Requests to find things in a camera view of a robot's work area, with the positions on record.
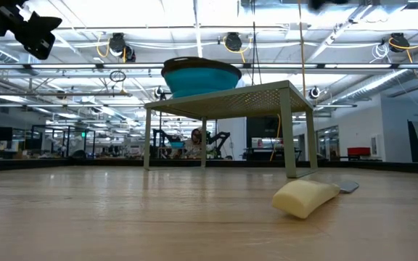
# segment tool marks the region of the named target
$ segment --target wooden table surface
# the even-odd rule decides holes
[[[361,188],[299,220],[271,207],[282,168],[0,172],[0,260],[418,260],[418,174],[307,178]]]

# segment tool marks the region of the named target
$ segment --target desk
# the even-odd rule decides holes
[[[284,150],[283,148],[276,148],[275,150],[272,150],[272,148],[246,148],[245,149],[246,154],[246,160],[270,160],[270,157],[272,155],[272,151],[274,151],[274,157],[272,160],[277,160],[276,157],[279,154],[279,156],[284,157]],[[295,154],[298,153],[296,156],[296,162],[299,161],[299,158],[301,157],[301,153],[303,151],[295,148]]]
[[[295,165],[295,146],[293,144],[292,112],[305,112],[308,129],[308,152],[311,171],[317,169],[317,155],[314,133],[312,104],[288,80],[260,84],[228,91],[194,95],[166,101],[145,104],[146,139],[144,145],[144,168],[149,169],[149,143],[151,136],[151,111],[166,112],[202,121],[202,139],[206,140],[207,120],[228,119],[233,117],[260,117],[281,114],[283,124],[285,168],[288,178],[299,178]],[[205,167],[206,157],[202,157],[201,166]]]

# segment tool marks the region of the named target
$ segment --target ceiling beam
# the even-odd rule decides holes
[[[260,63],[260,64],[242,64],[232,63],[231,65],[239,69],[261,68],[263,70],[300,70],[301,63]],[[391,64],[368,64],[368,63],[306,63],[306,70],[328,70],[329,73],[336,73],[340,70],[359,71],[373,70],[397,70],[397,69],[415,69],[418,70],[418,63],[391,63]],[[34,65],[12,65],[0,64],[0,70],[90,70],[90,72],[101,70],[153,70],[163,69],[163,63],[117,63],[117,64],[34,64]]]

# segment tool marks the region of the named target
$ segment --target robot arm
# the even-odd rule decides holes
[[[220,152],[222,146],[224,145],[225,141],[229,137],[230,137],[230,133],[220,132],[220,133],[217,133],[214,137],[209,137],[207,144],[211,145],[212,143],[216,142],[218,139],[221,139],[221,143],[219,145],[217,145],[217,147],[216,147],[216,151]]]

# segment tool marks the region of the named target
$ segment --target hanging cable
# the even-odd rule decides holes
[[[275,141],[277,141],[280,137],[280,127],[282,126],[282,119],[280,117],[280,115],[276,115],[279,118],[279,127],[276,129],[276,138]],[[275,144],[272,145],[272,154],[270,155],[270,161],[272,161],[272,159],[274,158],[274,154],[275,154]]]
[[[303,20],[301,14],[301,0],[298,0],[299,9],[299,34],[301,39],[301,66],[303,67],[303,95],[306,97],[306,59],[304,58],[304,37],[303,37]]]
[[[406,53],[407,53],[407,57],[409,57],[409,61],[410,61],[411,63],[414,63],[414,62],[412,62],[411,53],[409,52],[409,50],[408,50],[408,49],[406,49]]]
[[[396,48],[398,48],[398,49],[403,49],[403,50],[412,50],[412,49],[417,49],[417,48],[418,48],[418,46],[410,46],[410,47],[397,46],[397,45],[395,45],[394,43],[392,43],[392,42],[391,42],[392,40],[393,40],[393,37],[392,37],[392,38],[390,38],[390,40],[388,40],[388,43],[389,43],[391,46],[396,47]]]
[[[390,49],[385,44],[374,46],[372,48],[372,56],[374,57],[374,59],[370,63],[373,63],[377,61],[378,59],[386,58],[389,52],[390,52]]]
[[[109,54],[109,43],[110,43],[110,38],[107,39],[107,49],[106,49],[106,54],[102,54],[101,51],[99,50],[99,41],[101,41],[101,35],[99,35],[98,37],[98,45],[96,46],[96,51],[98,52],[98,55],[105,58],[107,57],[107,55]]]
[[[261,66],[259,63],[259,53],[258,53],[258,42],[256,40],[256,33],[255,33],[255,0],[251,1],[251,12],[253,13],[253,78],[251,79],[251,86],[254,85],[254,69],[255,69],[255,61],[257,56],[258,61],[258,71],[259,71],[259,83],[262,84],[262,77],[261,77]]]

